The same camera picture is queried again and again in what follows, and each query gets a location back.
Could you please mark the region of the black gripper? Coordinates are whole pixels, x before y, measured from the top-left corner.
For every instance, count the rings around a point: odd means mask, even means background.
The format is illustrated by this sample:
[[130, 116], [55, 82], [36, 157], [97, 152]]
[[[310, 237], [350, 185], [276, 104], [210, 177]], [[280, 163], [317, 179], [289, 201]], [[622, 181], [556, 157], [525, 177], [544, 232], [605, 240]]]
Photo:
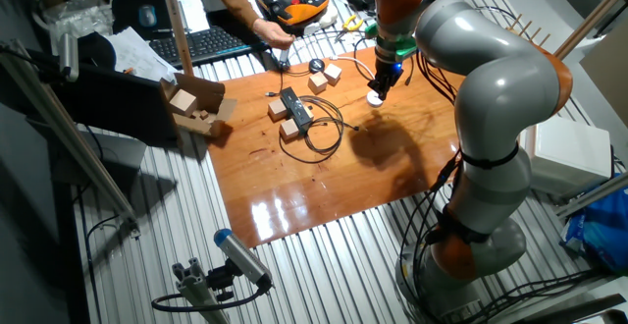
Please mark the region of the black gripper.
[[379, 88], [386, 88], [380, 96], [380, 99], [385, 101], [393, 89], [392, 86], [396, 84], [402, 73], [401, 62], [388, 62], [377, 59], [375, 78], [373, 81], [368, 82], [368, 87], [377, 95], [380, 94]]

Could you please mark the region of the bare human hand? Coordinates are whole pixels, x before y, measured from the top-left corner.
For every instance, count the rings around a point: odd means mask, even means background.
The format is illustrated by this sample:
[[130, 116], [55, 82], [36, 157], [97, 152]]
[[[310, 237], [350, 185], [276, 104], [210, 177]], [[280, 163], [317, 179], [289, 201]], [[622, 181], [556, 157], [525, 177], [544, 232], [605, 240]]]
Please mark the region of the bare human hand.
[[294, 43], [295, 37], [286, 33], [278, 24], [263, 19], [256, 19], [252, 24], [252, 31], [276, 49], [288, 50]]

